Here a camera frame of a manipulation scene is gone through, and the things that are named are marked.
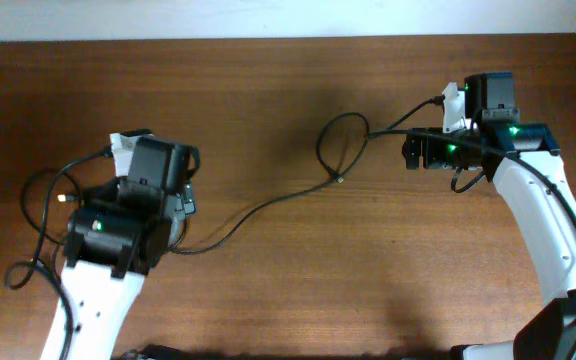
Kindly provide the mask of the black usb cable thick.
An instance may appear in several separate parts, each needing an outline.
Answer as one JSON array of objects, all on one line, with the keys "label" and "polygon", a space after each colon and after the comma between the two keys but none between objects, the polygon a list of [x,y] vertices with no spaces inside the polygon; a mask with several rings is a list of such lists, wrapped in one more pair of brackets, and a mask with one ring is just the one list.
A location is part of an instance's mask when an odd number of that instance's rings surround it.
[{"label": "black usb cable thick", "polygon": [[73,205],[75,208],[80,208],[83,205],[83,187],[79,179],[71,172],[66,172],[59,177],[59,181],[65,181],[70,186],[70,189],[65,193],[50,196],[38,193],[38,186],[48,180],[50,176],[56,175],[57,172],[56,168],[44,168],[34,172],[25,180],[19,193],[21,215],[26,224],[37,235],[41,234],[43,205],[48,198],[61,204]]}]

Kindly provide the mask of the left arm base part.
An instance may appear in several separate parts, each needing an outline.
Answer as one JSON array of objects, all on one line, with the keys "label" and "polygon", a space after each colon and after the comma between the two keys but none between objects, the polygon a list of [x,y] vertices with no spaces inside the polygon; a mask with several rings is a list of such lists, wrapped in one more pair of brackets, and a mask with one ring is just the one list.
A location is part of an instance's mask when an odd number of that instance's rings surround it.
[{"label": "left arm base part", "polygon": [[132,349],[115,356],[112,360],[184,360],[188,354],[164,345],[149,344],[141,350]]}]

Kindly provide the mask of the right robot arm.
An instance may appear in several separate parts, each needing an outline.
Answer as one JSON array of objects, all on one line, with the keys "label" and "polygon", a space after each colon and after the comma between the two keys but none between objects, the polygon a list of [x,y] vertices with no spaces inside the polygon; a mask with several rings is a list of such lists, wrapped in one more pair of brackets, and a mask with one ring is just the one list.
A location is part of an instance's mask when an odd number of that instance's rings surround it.
[{"label": "right robot arm", "polygon": [[474,171],[472,185],[491,182],[517,222],[544,303],[513,339],[457,345],[450,358],[576,359],[576,200],[558,142],[546,125],[520,121],[509,73],[451,82],[431,101],[443,123],[407,133],[407,169]]}]

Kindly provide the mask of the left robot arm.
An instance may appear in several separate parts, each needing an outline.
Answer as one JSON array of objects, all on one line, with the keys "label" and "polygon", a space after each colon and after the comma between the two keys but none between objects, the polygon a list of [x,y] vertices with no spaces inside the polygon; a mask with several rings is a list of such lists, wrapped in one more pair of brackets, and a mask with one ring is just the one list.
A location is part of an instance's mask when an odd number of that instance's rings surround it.
[{"label": "left robot arm", "polygon": [[107,152],[114,178],[86,190],[69,219],[44,359],[111,358],[149,271],[179,243],[196,212],[196,147],[141,129],[111,134]]}]

